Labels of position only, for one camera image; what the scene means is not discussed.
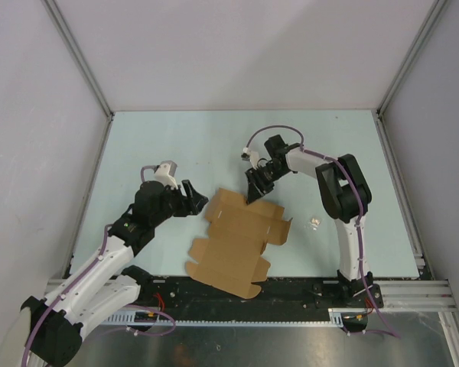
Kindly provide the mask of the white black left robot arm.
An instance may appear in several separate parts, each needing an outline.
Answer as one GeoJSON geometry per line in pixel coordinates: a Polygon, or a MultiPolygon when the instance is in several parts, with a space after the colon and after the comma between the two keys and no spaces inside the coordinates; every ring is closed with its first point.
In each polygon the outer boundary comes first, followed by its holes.
{"type": "Polygon", "coordinates": [[[189,180],[177,188],[156,180],[142,183],[128,209],[106,225],[103,242],[91,258],[42,299],[29,297],[23,303],[31,322],[21,365],[34,354],[49,365],[65,366],[104,319],[133,302],[148,304],[154,296],[150,283],[128,275],[115,281],[111,277],[155,237],[159,225],[196,216],[208,201],[189,180]]]}

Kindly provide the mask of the brown cardboard box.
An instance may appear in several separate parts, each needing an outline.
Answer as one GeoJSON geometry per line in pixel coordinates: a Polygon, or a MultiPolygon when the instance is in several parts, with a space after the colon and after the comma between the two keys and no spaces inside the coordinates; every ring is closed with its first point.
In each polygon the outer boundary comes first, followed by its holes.
{"type": "Polygon", "coordinates": [[[241,194],[223,188],[211,198],[204,218],[206,238],[195,238],[185,270],[197,281],[247,285],[267,279],[271,263],[262,257],[268,244],[284,245],[291,220],[285,208],[269,201],[247,204],[241,194]]]}

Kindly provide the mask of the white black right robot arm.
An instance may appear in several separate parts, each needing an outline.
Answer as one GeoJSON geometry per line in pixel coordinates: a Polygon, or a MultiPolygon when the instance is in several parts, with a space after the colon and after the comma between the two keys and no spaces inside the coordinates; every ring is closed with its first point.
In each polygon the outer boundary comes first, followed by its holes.
{"type": "Polygon", "coordinates": [[[311,151],[300,143],[289,145],[281,135],[265,142],[269,158],[245,146],[242,159],[252,166],[245,172],[247,204],[271,193],[275,182],[287,174],[305,174],[317,180],[325,212],[334,220],[340,264],[334,290],[347,307],[365,307],[373,301],[373,274],[365,252],[365,221],[372,193],[356,158],[333,158],[311,151]]]}

